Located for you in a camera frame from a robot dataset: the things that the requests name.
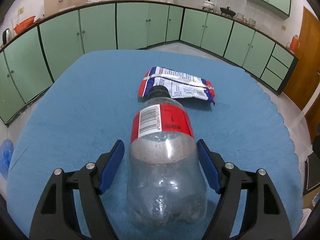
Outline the black wok pan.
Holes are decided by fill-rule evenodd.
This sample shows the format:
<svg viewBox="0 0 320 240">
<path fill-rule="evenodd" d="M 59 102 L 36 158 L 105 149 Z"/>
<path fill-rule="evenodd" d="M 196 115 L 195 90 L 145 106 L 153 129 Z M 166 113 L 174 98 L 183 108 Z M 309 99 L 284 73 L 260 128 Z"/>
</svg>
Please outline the black wok pan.
<svg viewBox="0 0 320 240">
<path fill-rule="evenodd" d="M 221 14 L 230 18 L 233 18 L 236 15 L 236 12 L 231 10 L 230 7 L 221 7 L 220 8 Z"/>
</svg>

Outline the orange thermos flask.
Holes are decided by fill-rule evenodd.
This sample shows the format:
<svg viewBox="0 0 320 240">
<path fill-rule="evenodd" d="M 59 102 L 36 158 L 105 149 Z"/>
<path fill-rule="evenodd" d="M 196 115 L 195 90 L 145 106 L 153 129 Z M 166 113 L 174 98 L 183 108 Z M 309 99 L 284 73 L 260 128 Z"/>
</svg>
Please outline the orange thermos flask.
<svg viewBox="0 0 320 240">
<path fill-rule="evenodd" d="M 295 35 L 290 43 L 290 50 L 295 53 L 295 51 L 299 48 L 300 42 L 299 42 L 299 37 L 298 35 Z"/>
</svg>

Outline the black framed board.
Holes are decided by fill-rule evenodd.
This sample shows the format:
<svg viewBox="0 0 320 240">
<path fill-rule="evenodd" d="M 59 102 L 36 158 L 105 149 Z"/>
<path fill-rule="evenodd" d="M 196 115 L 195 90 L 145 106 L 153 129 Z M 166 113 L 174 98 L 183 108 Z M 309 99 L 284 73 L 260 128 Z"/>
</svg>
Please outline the black framed board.
<svg viewBox="0 0 320 240">
<path fill-rule="evenodd" d="M 320 184 L 320 162 L 317 154 L 312 152 L 305 161 L 305 178 L 303 195 L 319 187 Z"/>
</svg>

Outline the white cooking pot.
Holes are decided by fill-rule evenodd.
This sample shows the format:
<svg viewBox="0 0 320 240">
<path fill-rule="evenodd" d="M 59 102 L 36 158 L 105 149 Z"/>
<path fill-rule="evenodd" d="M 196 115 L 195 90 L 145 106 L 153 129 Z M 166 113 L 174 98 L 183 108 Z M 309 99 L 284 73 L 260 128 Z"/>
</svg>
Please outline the white cooking pot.
<svg viewBox="0 0 320 240">
<path fill-rule="evenodd" d="M 203 1 L 202 10 L 208 10 L 208 11 L 214 12 L 215 4 L 213 2 L 211 2 L 210 0 Z"/>
</svg>

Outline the blue felt table cloth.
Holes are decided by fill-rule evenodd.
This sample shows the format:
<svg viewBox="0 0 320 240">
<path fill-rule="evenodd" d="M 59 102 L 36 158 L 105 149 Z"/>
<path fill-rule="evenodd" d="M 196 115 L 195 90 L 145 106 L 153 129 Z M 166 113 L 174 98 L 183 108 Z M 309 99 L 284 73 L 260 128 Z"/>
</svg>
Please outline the blue felt table cloth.
<svg viewBox="0 0 320 240">
<path fill-rule="evenodd" d="M 298 157 L 283 117 L 243 69 L 202 57 L 152 50 L 104 50 L 80 57 L 39 101 L 14 149 L 7 208 L 28 234 L 42 191 L 56 168 L 75 171 L 120 139 L 130 145 L 142 106 L 138 90 L 152 67 L 210 81 L 214 103 L 184 99 L 197 139 L 246 171 L 266 170 L 283 202 L 292 234 L 302 219 Z"/>
</svg>

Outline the clear plastic bottle red label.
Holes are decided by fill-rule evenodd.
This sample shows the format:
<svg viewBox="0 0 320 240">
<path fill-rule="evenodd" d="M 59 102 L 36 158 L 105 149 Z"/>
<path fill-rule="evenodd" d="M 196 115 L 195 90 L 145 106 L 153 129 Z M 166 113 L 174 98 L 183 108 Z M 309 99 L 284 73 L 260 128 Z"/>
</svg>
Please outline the clear plastic bottle red label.
<svg viewBox="0 0 320 240">
<path fill-rule="evenodd" d="M 129 161 L 127 202 L 135 224 L 162 228 L 205 218 L 207 187 L 189 116 L 164 86 L 151 88 L 133 119 Z"/>
</svg>

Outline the orange plastic basin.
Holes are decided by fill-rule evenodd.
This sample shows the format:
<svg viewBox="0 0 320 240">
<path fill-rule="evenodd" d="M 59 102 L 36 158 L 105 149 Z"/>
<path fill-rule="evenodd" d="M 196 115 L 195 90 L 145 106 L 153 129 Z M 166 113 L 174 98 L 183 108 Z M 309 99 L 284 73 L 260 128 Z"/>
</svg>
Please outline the orange plastic basin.
<svg viewBox="0 0 320 240">
<path fill-rule="evenodd" d="M 22 22 L 18 23 L 14 27 L 14 32 L 18 35 L 25 29 L 29 28 L 31 25 L 33 25 L 35 21 L 35 16 L 30 16 L 29 18 L 23 20 Z"/>
</svg>

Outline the blue white snack wrapper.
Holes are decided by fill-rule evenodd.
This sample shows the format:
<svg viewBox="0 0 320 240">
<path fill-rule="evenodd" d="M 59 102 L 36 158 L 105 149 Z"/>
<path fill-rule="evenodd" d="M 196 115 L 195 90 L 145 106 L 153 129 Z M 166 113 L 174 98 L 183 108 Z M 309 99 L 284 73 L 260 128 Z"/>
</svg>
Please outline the blue white snack wrapper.
<svg viewBox="0 0 320 240">
<path fill-rule="evenodd" d="M 172 69 L 157 66 L 148 70 L 140 84 L 138 96 L 148 96 L 155 86 L 165 87 L 173 99 L 196 98 L 215 102 L 215 90 L 210 81 Z"/>
</svg>

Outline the left wooden door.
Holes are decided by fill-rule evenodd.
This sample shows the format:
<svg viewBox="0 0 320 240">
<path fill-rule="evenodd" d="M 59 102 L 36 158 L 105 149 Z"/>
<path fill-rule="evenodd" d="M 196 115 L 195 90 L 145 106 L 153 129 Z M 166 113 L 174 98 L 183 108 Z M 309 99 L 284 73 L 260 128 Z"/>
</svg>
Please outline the left wooden door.
<svg viewBox="0 0 320 240">
<path fill-rule="evenodd" d="M 319 19 L 306 8 L 303 9 L 299 43 L 295 51 L 298 63 L 283 92 L 303 109 L 319 84 Z"/>
</svg>

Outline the steel electric kettle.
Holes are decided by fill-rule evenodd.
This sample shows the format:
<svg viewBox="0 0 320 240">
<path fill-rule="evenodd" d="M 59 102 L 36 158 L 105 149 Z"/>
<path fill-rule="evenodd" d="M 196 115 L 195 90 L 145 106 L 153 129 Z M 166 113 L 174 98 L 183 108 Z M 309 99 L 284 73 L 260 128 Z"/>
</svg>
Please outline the steel electric kettle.
<svg viewBox="0 0 320 240">
<path fill-rule="evenodd" d="M 13 37 L 14 35 L 12 34 L 12 31 L 9 28 L 5 29 L 5 31 L 3 31 L 2 33 L 3 45 L 6 45 L 7 43 L 9 43 L 13 39 Z"/>
</svg>

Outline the green lower kitchen cabinets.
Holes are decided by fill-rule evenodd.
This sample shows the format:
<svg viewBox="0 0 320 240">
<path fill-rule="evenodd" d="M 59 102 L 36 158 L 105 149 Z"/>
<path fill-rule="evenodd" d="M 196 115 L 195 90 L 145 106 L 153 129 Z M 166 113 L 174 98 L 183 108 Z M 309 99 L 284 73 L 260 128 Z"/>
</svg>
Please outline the green lower kitchen cabinets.
<svg viewBox="0 0 320 240">
<path fill-rule="evenodd" d="M 33 22 L 1 49 L 1 121 L 8 124 L 82 55 L 182 42 L 244 68 L 281 94 L 298 58 L 225 15 L 159 2 L 107 2 Z"/>
</svg>

